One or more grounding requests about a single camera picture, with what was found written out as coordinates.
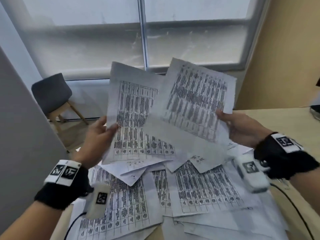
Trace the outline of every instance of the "desk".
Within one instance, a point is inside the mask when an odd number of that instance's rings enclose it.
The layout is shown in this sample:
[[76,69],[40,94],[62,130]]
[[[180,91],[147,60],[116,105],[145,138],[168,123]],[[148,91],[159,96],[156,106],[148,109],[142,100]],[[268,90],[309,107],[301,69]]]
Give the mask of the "desk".
[[[309,108],[257,109],[240,112],[246,113],[273,131],[278,131],[296,139],[307,152],[320,161],[320,122],[312,117]],[[275,184],[284,189],[283,185],[277,182]],[[289,225],[290,233],[288,235],[290,240],[311,239],[302,220],[285,196],[277,189],[271,188],[270,190]],[[320,240],[320,217],[291,185],[289,190],[285,190],[285,192],[298,207],[315,239]],[[71,212],[72,206],[64,211],[51,240],[63,239],[69,225]],[[158,226],[147,239],[162,240],[161,227]]]

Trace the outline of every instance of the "beige wall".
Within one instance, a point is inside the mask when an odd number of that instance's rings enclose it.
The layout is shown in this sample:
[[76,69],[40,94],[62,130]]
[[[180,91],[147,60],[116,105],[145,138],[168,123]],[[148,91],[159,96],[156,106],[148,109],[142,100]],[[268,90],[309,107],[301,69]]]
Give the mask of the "beige wall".
[[271,0],[236,109],[308,106],[319,77],[320,0]]

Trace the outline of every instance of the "hand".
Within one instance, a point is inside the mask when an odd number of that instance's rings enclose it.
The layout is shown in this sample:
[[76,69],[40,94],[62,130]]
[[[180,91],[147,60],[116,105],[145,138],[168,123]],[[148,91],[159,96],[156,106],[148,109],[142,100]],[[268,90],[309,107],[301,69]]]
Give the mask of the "hand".
[[109,128],[104,126],[106,121],[107,117],[102,116],[89,126],[84,144],[74,155],[73,161],[82,163],[82,166],[87,169],[99,163],[102,154],[110,148],[112,139],[118,130],[116,123]]
[[224,121],[229,129],[229,138],[240,145],[255,148],[273,131],[244,113],[223,113],[217,109],[218,119]]

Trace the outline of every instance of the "black cable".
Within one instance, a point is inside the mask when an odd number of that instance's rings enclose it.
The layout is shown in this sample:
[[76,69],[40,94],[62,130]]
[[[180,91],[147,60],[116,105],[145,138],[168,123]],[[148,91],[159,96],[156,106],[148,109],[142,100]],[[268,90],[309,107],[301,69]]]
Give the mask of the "black cable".
[[81,213],[80,215],[78,215],[77,218],[74,219],[74,221],[73,221],[73,222],[71,223],[71,225],[69,226],[69,229],[66,231],[66,235],[65,235],[65,237],[64,237],[63,240],[67,240],[67,236],[68,236],[68,234],[69,234],[69,232],[70,232],[71,227],[73,226],[73,224],[74,224],[81,216],[83,216],[83,215],[85,215],[85,214],[87,214],[87,213],[86,213],[86,212],[83,212],[83,213]]
[[308,230],[308,233],[310,234],[311,239],[312,239],[312,240],[315,240],[314,237],[313,237],[313,235],[312,235],[312,233],[311,233],[311,231],[310,231],[310,229],[309,229],[308,224],[306,223],[305,219],[302,217],[300,211],[298,210],[298,208],[296,207],[296,205],[292,202],[292,200],[290,199],[290,197],[289,197],[282,189],[280,189],[277,185],[272,184],[272,183],[270,183],[270,185],[273,186],[273,187],[275,187],[275,188],[277,188],[281,193],[283,193],[283,194],[286,196],[286,198],[290,201],[290,203],[292,204],[292,206],[296,209],[299,217],[300,217],[301,220],[303,221],[303,224],[306,226],[306,229]]

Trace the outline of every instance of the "window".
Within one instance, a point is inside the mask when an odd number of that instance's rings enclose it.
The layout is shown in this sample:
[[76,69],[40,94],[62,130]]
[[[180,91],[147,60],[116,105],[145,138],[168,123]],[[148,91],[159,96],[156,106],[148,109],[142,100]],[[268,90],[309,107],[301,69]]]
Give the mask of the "window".
[[266,0],[1,0],[42,77],[108,78],[112,61],[244,69]]

